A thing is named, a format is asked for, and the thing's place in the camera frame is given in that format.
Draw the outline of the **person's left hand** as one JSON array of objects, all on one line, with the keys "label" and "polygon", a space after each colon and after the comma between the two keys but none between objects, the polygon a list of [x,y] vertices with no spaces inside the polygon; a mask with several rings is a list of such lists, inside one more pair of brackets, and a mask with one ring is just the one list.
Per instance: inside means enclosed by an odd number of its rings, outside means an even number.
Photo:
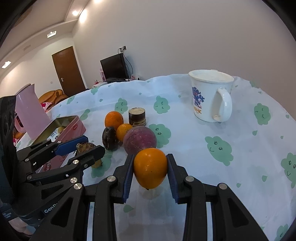
[{"label": "person's left hand", "polygon": [[16,217],[9,221],[9,224],[20,233],[24,233],[25,235],[32,235],[35,233],[36,229],[33,226],[28,225],[19,217]]}]

